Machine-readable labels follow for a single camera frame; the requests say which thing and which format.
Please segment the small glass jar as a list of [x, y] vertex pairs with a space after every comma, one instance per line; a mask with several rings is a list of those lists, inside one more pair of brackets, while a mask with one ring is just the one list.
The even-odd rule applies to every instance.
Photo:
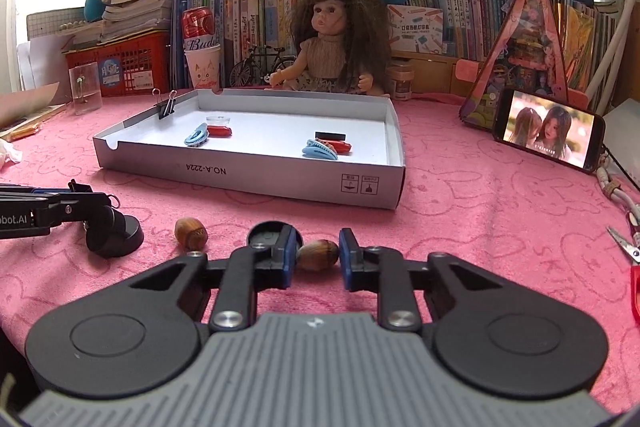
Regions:
[[390, 95], [396, 101], [410, 100], [414, 69], [407, 62], [393, 61], [386, 67], [386, 75], [390, 80]]

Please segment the black binder clip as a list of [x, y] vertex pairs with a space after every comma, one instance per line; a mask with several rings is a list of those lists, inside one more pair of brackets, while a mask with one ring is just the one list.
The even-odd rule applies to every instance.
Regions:
[[176, 98], [178, 95], [177, 90], [171, 90], [168, 93], [163, 94], [157, 88], [152, 90], [154, 96], [154, 107], [156, 110], [156, 116], [159, 120], [166, 118], [174, 113]]

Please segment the brown wooden acorn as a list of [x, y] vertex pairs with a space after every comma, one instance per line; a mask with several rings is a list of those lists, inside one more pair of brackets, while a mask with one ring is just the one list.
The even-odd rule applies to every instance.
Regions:
[[208, 233], [200, 220], [184, 217], [175, 223], [175, 238], [186, 251], [201, 251], [208, 241]]
[[329, 239], [317, 239], [299, 248], [296, 268], [309, 272], [329, 270], [340, 257], [338, 246]]

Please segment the clear acrylic block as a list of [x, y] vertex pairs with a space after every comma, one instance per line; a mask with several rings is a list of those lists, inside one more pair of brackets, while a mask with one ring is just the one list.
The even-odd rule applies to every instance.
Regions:
[[102, 107], [101, 85], [96, 62], [70, 68], [68, 75], [76, 115], [91, 113]]

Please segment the black smartphone playing video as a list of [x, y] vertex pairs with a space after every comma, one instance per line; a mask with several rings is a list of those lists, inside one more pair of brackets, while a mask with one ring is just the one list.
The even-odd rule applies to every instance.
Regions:
[[605, 122], [601, 116], [548, 96], [506, 88], [499, 98], [492, 134], [519, 150], [593, 172], [602, 154]]

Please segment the pink triangular toy box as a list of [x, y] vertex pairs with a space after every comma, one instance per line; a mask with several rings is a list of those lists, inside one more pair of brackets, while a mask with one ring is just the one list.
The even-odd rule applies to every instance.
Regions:
[[563, 52], [551, 0], [513, 0], [499, 35], [480, 64], [459, 117], [490, 130], [504, 88], [545, 95], [580, 109], [588, 98], [567, 87]]

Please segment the miniature black bicycle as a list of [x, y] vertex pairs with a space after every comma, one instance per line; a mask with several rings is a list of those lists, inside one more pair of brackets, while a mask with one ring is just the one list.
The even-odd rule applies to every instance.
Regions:
[[253, 46], [247, 57], [236, 63], [229, 74], [230, 88], [257, 88], [269, 82], [276, 70], [285, 69], [295, 62], [295, 56], [285, 48]]

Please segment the red-handled scissors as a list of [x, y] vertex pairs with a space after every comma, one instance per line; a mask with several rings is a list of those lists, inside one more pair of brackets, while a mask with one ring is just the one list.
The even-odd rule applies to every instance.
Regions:
[[608, 233], [612, 236], [615, 243], [620, 247], [620, 250], [628, 257], [630, 261], [630, 302], [631, 312], [634, 317], [634, 321], [637, 324], [640, 323], [640, 265], [639, 265], [639, 221], [631, 211], [627, 212], [626, 216], [629, 230], [631, 234], [631, 241], [628, 241], [625, 236], [618, 233], [612, 227], [607, 227]]

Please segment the white cat paper cup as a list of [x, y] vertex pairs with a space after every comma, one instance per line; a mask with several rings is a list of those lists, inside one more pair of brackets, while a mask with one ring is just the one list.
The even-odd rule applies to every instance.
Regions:
[[220, 45], [186, 51], [186, 62], [192, 86], [196, 90], [220, 92]]

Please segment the black round lid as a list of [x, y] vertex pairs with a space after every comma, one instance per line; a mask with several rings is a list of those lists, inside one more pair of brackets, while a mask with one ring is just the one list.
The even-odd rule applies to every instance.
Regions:
[[286, 244], [291, 243], [295, 248], [303, 245], [303, 237], [299, 231], [289, 223], [270, 220], [262, 221], [247, 234], [246, 243], [248, 246], [273, 246], [284, 248]]

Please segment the white stationery box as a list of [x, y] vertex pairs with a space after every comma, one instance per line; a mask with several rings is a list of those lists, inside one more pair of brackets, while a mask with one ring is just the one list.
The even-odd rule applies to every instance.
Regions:
[[393, 51], [442, 54], [442, 11], [411, 5], [387, 5]]

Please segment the light blue hair clip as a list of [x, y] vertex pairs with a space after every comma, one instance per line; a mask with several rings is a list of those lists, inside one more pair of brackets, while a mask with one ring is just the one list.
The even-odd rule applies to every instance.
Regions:
[[200, 124], [185, 140], [188, 147], [198, 147], [208, 140], [207, 124]]
[[303, 148], [303, 155], [308, 158], [337, 160], [334, 148], [318, 140], [308, 140]]

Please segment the pink towel table mat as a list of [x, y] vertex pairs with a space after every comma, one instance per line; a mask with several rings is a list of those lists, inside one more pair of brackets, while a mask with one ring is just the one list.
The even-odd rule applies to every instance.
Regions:
[[63, 187], [70, 180], [115, 195], [145, 235], [131, 256], [104, 260], [87, 251], [77, 223], [47, 236], [1, 245], [1, 325], [16, 344], [43, 313], [126, 279], [178, 254], [174, 225], [201, 220], [208, 249], [224, 257], [258, 222], [282, 220], [306, 241], [351, 228], [363, 245], [385, 245], [411, 259], [447, 251], [593, 315], [610, 354], [594, 396], [619, 412], [639, 399], [639, 329], [631, 313], [629, 265], [611, 232], [626, 215], [592, 176], [497, 143], [461, 124], [454, 106], [425, 100], [396, 110], [406, 182], [393, 211], [313, 204], [216, 190], [102, 170], [93, 137], [152, 106], [148, 96], [108, 98], [96, 112], [71, 110], [17, 143], [22, 161], [6, 183]]

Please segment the brown-haired doll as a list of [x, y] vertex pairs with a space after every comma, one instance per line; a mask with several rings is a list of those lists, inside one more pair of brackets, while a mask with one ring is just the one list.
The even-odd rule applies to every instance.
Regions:
[[290, 91], [388, 95], [387, 9], [381, 0], [302, 0], [291, 36], [294, 63], [269, 75]]

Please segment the white shallow cardboard box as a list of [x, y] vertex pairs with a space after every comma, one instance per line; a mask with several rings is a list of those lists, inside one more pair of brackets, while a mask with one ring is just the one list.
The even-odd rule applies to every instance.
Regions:
[[[188, 147], [200, 125], [227, 126], [229, 138]], [[317, 131], [346, 134], [352, 146], [337, 160], [308, 158]], [[155, 108], [93, 138], [105, 169], [311, 202], [394, 209], [406, 165], [398, 117], [388, 98], [231, 89], [178, 96], [174, 113]]]

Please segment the red plastic tube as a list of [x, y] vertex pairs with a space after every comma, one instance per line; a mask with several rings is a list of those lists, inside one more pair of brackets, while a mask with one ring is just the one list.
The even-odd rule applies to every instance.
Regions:
[[227, 126], [208, 126], [207, 133], [212, 138], [229, 138], [232, 130]]
[[338, 155], [346, 155], [352, 149], [352, 146], [345, 141], [321, 140], [325, 146], [332, 148]]

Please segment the red plastic crate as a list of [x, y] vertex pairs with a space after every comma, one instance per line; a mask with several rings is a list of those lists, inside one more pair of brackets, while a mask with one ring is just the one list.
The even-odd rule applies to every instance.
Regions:
[[68, 68], [98, 64], [101, 94], [124, 96], [169, 91], [169, 32], [148, 31], [99, 46], [64, 52]]

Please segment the red Budweiser can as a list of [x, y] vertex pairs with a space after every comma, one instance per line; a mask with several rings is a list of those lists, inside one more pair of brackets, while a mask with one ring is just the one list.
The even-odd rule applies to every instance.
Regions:
[[215, 44], [215, 23], [211, 9], [205, 6], [186, 10], [181, 17], [183, 49], [195, 51]]

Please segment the black round cap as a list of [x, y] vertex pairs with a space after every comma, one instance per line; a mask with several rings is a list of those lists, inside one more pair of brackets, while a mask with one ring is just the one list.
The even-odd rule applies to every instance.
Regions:
[[344, 134], [344, 133], [317, 131], [314, 134], [314, 139], [324, 140], [324, 141], [344, 142], [344, 141], [346, 141], [346, 134]]

